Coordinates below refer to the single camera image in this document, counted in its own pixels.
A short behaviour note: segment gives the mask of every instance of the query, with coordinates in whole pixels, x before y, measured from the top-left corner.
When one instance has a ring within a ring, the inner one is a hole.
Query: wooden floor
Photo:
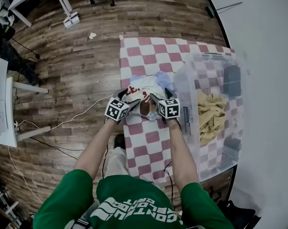
[[[32,27],[22,22],[14,26],[14,38],[40,54],[36,72],[42,87],[49,89],[49,94],[17,91],[15,119],[19,122],[28,120],[39,127],[54,127],[120,89],[119,35],[175,37],[225,46],[217,20],[209,19],[204,9],[208,6],[207,0],[116,0],[115,7],[110,7],[110,0],[96,0],[95,6],[90,5],[89,0],[69,1],[74,11],[79,12],[81,22],[68,30],[63,26],[65,14],[58,0],[41,0],[40,6],[28,16]],[[88,38],[91,32],[97,34],[92,40]],[[24,58],[34,56],[16,43],[13,45]],[[79,157],[102,126],[107,102],[99,102],[73,122],[36,138],[70,149],[62,150]],[[34,128],[27,123],[21,126],[21,130]],[[110,139],[110,149],[114,136],[122,132],[122,127],[118,126]],[[32,139],[10,149],[29,187],[42,201],[56,188],[63,175],[73,169],[76,161]],[[231,176],[232,171],[226,172],[221,178],[209,181],[206,188],[216,181],[213,186],[227,192]],[[37,211],[41,204],[14,168],[5,146],[0,146],[0,177],[24,211]],[[100,178],[101,169],[94,182],[94,191]],[[164,187],[170,197],[169,184]],[[180,204],[176,187],[174,203],[177,207]]]

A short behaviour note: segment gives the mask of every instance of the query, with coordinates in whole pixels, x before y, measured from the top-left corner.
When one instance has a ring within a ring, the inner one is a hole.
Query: blue cloth
[[[156,76],[157,79],[158,79],[158,85],[165,91],[165,87],[168,88],[169,90],[174,90],[173,88],[173,85],[171,83],[171,79],[170,77],[163,71],[159,71],[159,72],[156,72],[155,74],[153,74],[153,76]],[[135,80],[138,80],[138,79],[141,79],[141,78],[144,78],[146,76],[144,75],[133,75],[131,76],[130,78],[130,83],[135,81]]]

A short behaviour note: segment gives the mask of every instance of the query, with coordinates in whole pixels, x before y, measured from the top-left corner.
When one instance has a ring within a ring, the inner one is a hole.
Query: white wall
[[[256,229],[288,228],[288,0],[243,1],[220,14],[247,76],[245,132],[231,199],[260,207]]]

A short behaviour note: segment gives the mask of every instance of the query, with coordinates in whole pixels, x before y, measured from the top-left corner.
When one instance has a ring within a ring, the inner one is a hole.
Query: green t-shirt
[[[93,181],[83,170],[66,174],[42,204],[33,222],[34,229],[64,229],[79,219],[93,203]],[[130,176],[110,176],[98,183],[99,207],[91,214],[93,229],[185,228],[234,229],[229,220],[198,183],[181,192],[182,220],[172,211],[167,196],[153,184]]]

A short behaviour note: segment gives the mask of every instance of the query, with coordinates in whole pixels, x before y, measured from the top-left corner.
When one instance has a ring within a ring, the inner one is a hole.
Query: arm
[[[199,184],[197,166],[176,119],[167,120],[171,137],[173,177],[181,194],[182,220],[205,229],[234,229],[209,194]]]
[[[176,119],[167,120],[171,137],[171,161],[175,184],[179,192],[189,183],[199,183],[197,166],[184,141],[183,134]]]
[[[106,151],[107,143],[116,125],[116,121],[107,119],[106,123],[78,158],[74,170],[84,170],[93,180],[95,179],[102,157]]]
[[[116,121],[108,119],[78,158],[74,170],[66,174],[59,186],[42,204],[34,218],[35,229],[64,228],[80,218],[93,203],[93,180],[105,153]]]

